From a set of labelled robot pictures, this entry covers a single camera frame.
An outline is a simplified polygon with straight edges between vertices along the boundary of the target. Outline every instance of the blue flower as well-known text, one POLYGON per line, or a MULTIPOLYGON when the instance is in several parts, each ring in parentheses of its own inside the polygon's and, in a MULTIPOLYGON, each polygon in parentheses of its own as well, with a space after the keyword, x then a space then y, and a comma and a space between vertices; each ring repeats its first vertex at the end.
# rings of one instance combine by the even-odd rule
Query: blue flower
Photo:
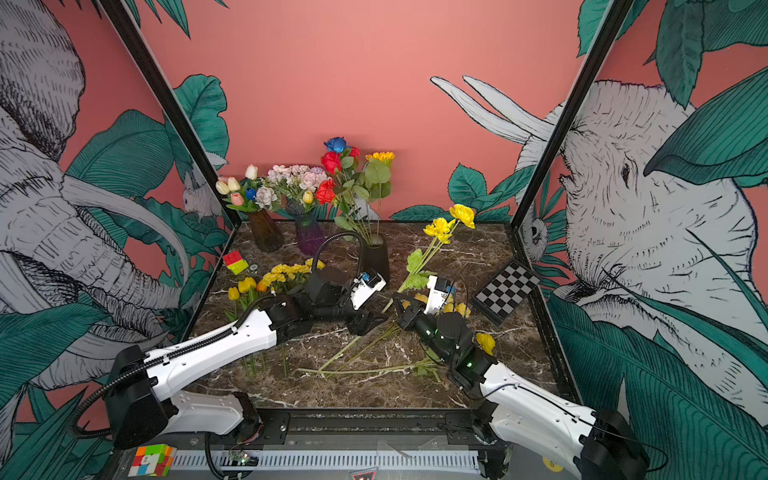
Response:
POLYGON ((340 154, 346 148, 346 140, 344 137, 331 138, 326 142, 326 148, 328 151, 340 154))

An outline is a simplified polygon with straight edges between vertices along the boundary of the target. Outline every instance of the checkerboard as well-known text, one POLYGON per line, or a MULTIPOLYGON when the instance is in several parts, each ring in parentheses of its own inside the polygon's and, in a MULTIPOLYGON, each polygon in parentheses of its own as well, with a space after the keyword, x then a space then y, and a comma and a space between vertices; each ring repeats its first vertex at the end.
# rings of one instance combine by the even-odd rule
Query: checkerboard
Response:
POLYGON ((533 272, 513 260, 482 287, 471 301, 488 319, 501 325, 539 281, 533 272))

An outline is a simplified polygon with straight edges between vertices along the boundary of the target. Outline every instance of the rabbit ear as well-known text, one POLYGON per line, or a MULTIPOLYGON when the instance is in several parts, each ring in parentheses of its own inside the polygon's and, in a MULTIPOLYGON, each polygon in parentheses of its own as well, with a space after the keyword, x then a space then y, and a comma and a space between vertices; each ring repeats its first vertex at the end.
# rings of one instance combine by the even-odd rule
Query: rabbit ear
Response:
POLYGON ((483 108, 474 98, 467 95, 461 88, 456 87, 451 82, 440 77, 432 77, 429 80, 453 98, 453 101, 485 130, 520 145, 524 144, 531 136, 517 125, 483 108))

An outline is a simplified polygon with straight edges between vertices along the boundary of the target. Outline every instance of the dark marble surface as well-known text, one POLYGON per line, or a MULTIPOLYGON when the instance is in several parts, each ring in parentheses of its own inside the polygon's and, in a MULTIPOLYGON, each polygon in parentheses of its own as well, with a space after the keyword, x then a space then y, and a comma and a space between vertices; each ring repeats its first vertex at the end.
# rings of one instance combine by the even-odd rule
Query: dark marble surface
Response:
MULTIPOLYGON (((247 223, 240 228, 231 250, 239 250, 248 263, 259 266, 257 280, 278 263, 303 262, 306 256, 295 243, 293 224, 279 222, 285 235, 285 245, 276 252, 263 253, 253 244, 253 234, 247 223)), ((336 233, 333 223, 322 223, 328 234, 336 233)), ((406 278, 406 258, 418 247, 429 245, 430 237, 422 232, 420 223, 381 223, 380 232, 389 247, 392 282, 366 308, 381 310, 387 297, 396 291, 406 278)), ((458 287, 455 301, 468 304, 467 292, 474 293, 482 284, 511 258, 511 250, 503 225, 479 224, 477 230, 460 227, 454 241, 442 248, 427 266, 441 276, 453 278, 458 287)), ((348 273, 353 273, 357 262, 357 246, 353 242, 337 241, 323 252, 321 260, 348 273)), ((227 289, 248 271, 234 276, 222 266, 214 279, 191 336, 197 336, 227 323, 224 310, 231 310, 227 289)), ((393 308, 389 311, 394 319, 393 308)), ((468 318, 471 328, 492 334, 496 339, 494 354, 518 374, 541 387, 556 392, 550 363, 531 317, 526 300, 503 328, 475 311, 468 318)), ((389 321, 374 329, 339 360, 326 369, 338 369, 365 348, 389 325, 389 321)), ((192 392, 223 395, 240 390, 247 392, 258 406, 289 407, 386 407, 386 408, 455 408, 467 406, 469 400, 447 379, 445 368, 439 369, 440 380, 433 375, 417 376, 414 369, 399 372, 355 373, 321 378, 317 374, 296 371, 297 368, 318 369, 326 360, 346 346, 354 336, 339 323, 316 323, 312 332, 290 340, 248 359, 240 359, 210 375, 198 379, 187 387, 192 392)), ((344 370, 381 369, 401 366, 425 358, 424 349, 413 333, 400 331, 384 339, 365 352, 344 370)))

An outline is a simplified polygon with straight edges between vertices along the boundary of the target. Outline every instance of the brown glass vase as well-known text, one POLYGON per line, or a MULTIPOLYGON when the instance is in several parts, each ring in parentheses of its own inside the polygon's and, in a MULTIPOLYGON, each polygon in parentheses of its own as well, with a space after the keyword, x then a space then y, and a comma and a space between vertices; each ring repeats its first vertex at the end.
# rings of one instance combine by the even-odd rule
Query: brown glass vase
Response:
POLYGON ((266 210, 248 213, 253 242, 263 252, 273 252, 283 246, 283 232, 266 210))

